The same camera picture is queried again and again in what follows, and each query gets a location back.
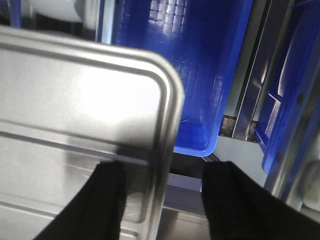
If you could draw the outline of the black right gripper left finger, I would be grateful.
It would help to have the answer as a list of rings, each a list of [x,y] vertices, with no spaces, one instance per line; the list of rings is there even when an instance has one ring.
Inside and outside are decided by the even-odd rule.
[[[68,205],[37,240],[118,240],[127,200],[120,162],[100,162]]]

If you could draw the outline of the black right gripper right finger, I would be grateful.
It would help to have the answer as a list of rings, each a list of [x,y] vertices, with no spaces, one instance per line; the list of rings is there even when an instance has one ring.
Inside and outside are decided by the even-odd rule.
[[[320,225],[259,186],[233,162],[202,172],[202,202],[212,240],[318,240]]]

